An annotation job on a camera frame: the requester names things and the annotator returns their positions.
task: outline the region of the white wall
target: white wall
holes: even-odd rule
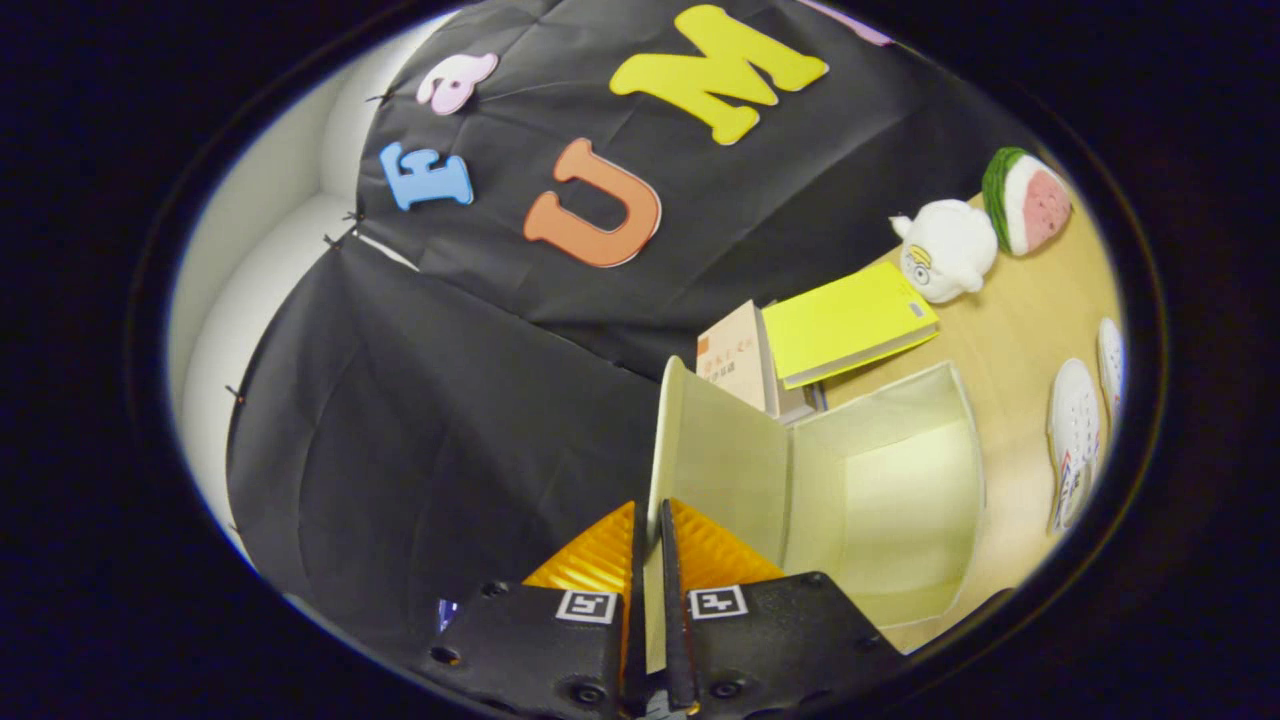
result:
[[[228,530],[234,398],[225,386],[239,387],[271,318],[328,249],[323,236],[351,227],[343,217],[355,210],[360,156],[376,110],[366,99],[385,92],[451,17],[384,42],[301,97],[227,173],[192,232],[169,320],[169,392],[187,464]],[[244,553],[236,533],[228,537]]]
[[[349,73],[339,70],[289,108],[209,199],[182,260],[169,316],[169,397],[175,416],[182,416],[179,391],[196,336],[227,278],[271,228],[320,190],[317,150]]]

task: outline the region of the white plush toy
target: white plush toy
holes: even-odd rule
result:
[[[986,213],[960,200],[936,200],[914,222],[897,215],[890,223],[902,238],[902,274],[925,300],[936,305],[982,290],[998,249]]]

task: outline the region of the plush toy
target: plush toy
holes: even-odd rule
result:
[[[1027,255],[1057,237],[1071,215],[1066,184],[1020,147],[1001,147],[982,176],[982,200],[1000,249]]]
[[[960,200],[937,200],[915,220],[890,218],[902,238],[902,274],[925,300],[946,302],[982,290],[982,277],[996,261],[996,231],[982,210]]]

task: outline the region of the black cloth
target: black cloth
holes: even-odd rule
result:
[[[856,272],[900,242],[890,215],[969,199],[1000,146],[1036,147],[940,68],[859,40],[794,0],[717,3],[831,67],[799,92],[777,91],[777,105],[755,106],[760,122],[736,145],[717,145],[707,124],[663,100],[614,95],[609,78],[631,55],[700,54],[673,24],[695,4],[489,0],[462,9],[408,60],[374,119],[358,182],[364,232],[425,274],[660,379],[671,355],[692,366],[696,334],[745,300],[783,300]],[[417,83],[460,53],[497,53],[499,64],[461,110],[436,115],[415,100]],[[657,234],[616,268],[524,237],[529,208],[548,190],[598,227],[622,222],[617,200],[552,178],[577,137],[662,201]],[[474,204],[399,210],[378,159],[392,142],[463,158]]]
[[[381,650],[645,503],[658,387],[351,238],[264,336],[228,448],[257,570]]]

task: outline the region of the book cover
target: book cover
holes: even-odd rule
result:
[[[938,334],[933,307],[878,263],[762,311],[787,389],[915,347]]]
[[[824,405],[820,395],[786,389],[773,372],[764,320],[748,300],[698,337],[696,373],[787,424]]]

